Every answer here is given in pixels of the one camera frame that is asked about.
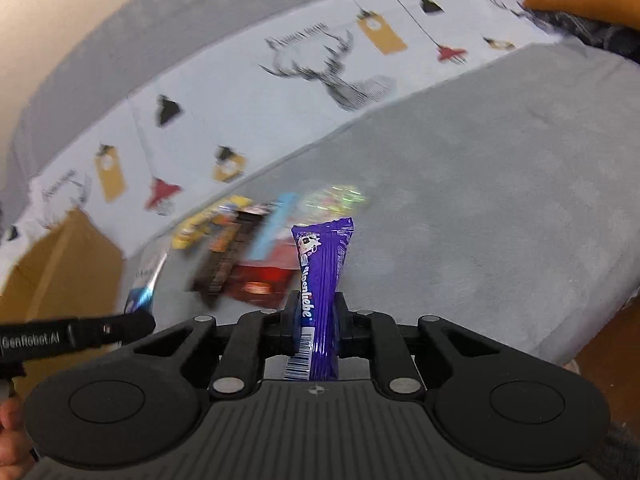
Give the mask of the left hand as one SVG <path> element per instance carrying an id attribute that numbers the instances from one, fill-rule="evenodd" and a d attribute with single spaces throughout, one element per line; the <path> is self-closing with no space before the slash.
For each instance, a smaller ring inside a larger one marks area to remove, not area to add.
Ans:
<path id="1" fill-rule="evenodd" d="M 23 403 L 14 394 L 1 403 L 0 478 L 23 479 L 35 462 L 32 442 L 25 431 Z"/>

